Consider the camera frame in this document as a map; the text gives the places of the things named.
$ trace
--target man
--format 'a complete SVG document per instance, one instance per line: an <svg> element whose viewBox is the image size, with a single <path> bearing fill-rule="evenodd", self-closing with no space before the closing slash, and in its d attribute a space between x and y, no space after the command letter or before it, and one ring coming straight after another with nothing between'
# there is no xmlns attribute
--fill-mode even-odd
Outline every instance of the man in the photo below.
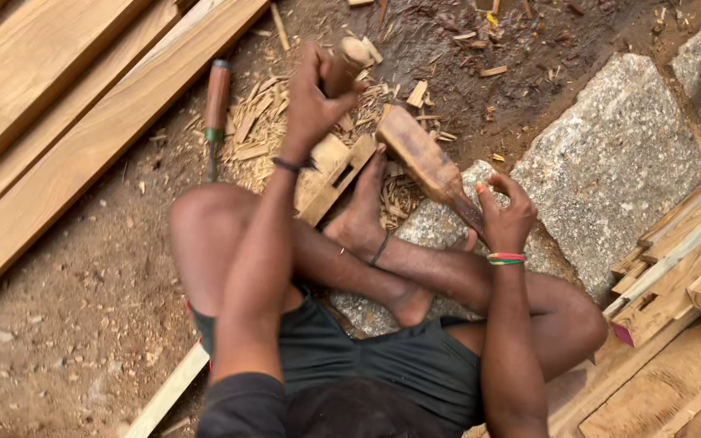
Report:
<svg viewBox="0 0 701 438"><path fill-rule="evenodd" d="M486 422L492 436L548 436L545 382L596 350L607 326L569 283L516 264L537 216L516 182L501 174L489 181L510 197L506 208L477 189L486 240L507 263L499 266L472 254L474 232L435 250L379 227L382 147L349 209L323 234L292 218L299 171L357 99L321 94L330 62L306 48L261 197L204 185L171 211L175 259L213 358L197 435L461 436ZM353 341L303 281L373 299L405 328ZM432 291L485 321L423 322Z"/></svg>

